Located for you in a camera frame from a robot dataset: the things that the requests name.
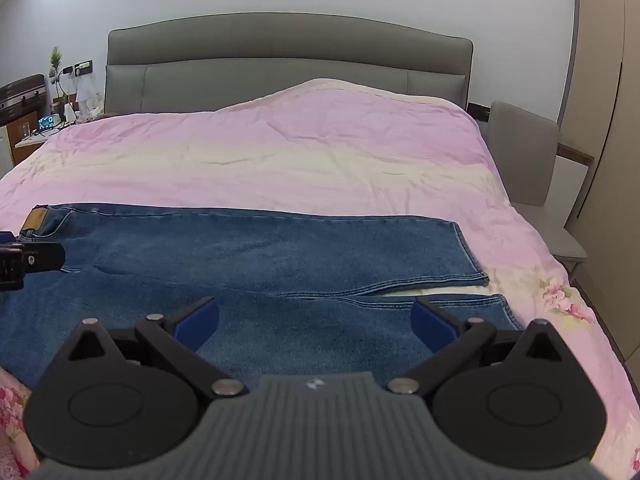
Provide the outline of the small green potted plant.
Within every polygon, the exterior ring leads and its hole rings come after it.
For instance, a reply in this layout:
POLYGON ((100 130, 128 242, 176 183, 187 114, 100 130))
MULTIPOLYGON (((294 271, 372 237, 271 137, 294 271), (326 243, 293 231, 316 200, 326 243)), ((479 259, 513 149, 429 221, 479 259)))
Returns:
POLYGON ((49 77, 51 79, 56 78, 60 73, 60 67, 62 63, 62 53, 58 46, 55 46, 50 53, 50 70, 49 77))

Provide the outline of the blue denim jeans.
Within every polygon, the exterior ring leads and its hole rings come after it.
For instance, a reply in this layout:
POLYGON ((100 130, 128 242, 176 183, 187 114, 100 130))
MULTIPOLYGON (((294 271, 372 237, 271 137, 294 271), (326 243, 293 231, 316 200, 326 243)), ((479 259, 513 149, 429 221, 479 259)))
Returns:
POLYGON ((414 298, 502 330, 506 298, 451 221, 281 211, 66 204, 24 242, 55 242, 64 266, 1 297, 1 365, 33 387, 78 322, 134 325, 206 296, 219 306, 201 357, 249 386, 262 375, 370 372, 386 382, 430 352, 410 327, 414 298))

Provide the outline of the pink floral bed duvet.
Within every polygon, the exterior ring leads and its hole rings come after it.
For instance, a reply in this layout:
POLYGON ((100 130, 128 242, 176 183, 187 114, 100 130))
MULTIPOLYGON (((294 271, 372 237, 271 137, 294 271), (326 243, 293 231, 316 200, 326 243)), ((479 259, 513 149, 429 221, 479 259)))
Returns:
POLYGON ((446 100, 317 79, 216 112, 67 128, 1 181, 1 226, 38 205, 111 203, 456 222, 518 320, 548 318, 608 412, 594 464, 639 469, 639 408, 593 310, 511 205, 480 129, 446 100))

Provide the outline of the dark maroon suitcase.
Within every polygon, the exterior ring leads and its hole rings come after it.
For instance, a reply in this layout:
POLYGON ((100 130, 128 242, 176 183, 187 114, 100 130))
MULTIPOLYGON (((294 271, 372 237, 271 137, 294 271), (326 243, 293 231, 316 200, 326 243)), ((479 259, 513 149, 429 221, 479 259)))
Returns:
POLYGON ((40 112, 48 102, 46 80, 35 74, 0 88, 0 125, 5 126, 32 112, 40 112))

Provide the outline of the wooden bedside table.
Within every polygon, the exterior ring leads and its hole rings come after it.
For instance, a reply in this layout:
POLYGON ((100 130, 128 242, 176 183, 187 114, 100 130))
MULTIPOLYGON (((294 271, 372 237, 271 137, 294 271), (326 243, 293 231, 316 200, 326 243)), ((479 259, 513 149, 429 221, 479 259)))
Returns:
POLYGON ((38 119, 50 113, 60 113, 64 117, 64 105, 70 103, 74 110, 77 110, 76 94, 64 94, 62 98, 54 98, 53 104, 49 100, 40 112, 32 112, 24 117, 14 120, 5 126, 1 126, 1 134, 6 138, 9 145, 11 162, 14 166, 29 158, 32 153, 40 148, 43 140, 36 140, 38 129, 38 119))

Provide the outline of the grey upholstered headboard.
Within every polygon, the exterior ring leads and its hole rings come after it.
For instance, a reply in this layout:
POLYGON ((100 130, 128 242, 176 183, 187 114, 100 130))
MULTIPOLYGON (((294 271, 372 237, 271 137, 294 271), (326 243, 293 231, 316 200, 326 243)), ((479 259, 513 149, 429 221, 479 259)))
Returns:
POLYGON ((465 106, 473 53, 469 39, 365 18, 176 18, 108 34, 105 110, 210 112, 320 78, 465 106))

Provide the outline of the blue tissue pack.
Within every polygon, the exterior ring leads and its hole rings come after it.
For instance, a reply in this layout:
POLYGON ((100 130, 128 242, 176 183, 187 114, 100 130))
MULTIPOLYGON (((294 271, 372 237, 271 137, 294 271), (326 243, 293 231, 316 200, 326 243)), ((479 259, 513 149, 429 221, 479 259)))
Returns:
POLYGON ((56 126, 56 119, 54 115, 43 116, 38 119, 39 130, 49 130, 56 126))

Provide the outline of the grey upholstered chair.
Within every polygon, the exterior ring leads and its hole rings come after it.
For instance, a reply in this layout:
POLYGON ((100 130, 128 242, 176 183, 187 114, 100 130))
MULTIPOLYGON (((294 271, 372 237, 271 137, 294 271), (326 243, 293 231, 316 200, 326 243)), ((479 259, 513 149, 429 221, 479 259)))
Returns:
POLYGON ((491 105, 486 140, 511 204, 538 232, 550 254, 574 268, 586 261, 587 253, 544 208, 559 133, 548 118, 508 103, 491 105))

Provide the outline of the wall power socket panel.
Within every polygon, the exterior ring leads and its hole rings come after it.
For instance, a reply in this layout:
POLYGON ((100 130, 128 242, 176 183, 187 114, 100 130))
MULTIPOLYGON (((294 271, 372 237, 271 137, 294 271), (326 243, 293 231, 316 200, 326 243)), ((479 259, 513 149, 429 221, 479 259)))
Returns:
POLYGON ((93 72, 93 62, 91 60, 80 62, 74 65, 74 76, 81 77, 93 72))

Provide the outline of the beige wardrobe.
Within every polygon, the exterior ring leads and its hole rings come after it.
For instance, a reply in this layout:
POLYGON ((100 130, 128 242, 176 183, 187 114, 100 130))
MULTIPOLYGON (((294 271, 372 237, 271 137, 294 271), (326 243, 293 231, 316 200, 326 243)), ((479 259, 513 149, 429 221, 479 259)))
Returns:
POLYGON ((624 359, 639 349, 639 0, 577 0, 562 139, 593 159, 570 214, 577 279, 624 359))

